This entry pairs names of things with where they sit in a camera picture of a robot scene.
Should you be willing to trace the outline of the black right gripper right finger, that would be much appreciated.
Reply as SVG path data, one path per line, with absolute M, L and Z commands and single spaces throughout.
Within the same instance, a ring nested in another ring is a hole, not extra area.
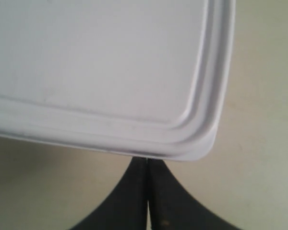
M 162 160 L 148 160 L 149 211 L 153 230 L 237 230 L 198 202 Z

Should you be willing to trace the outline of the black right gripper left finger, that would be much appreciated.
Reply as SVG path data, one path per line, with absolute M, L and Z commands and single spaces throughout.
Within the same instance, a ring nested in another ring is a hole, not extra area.
M 147 161 L 133 157 L 106 199 L 73 230 L 145 230 L 147 225 Z

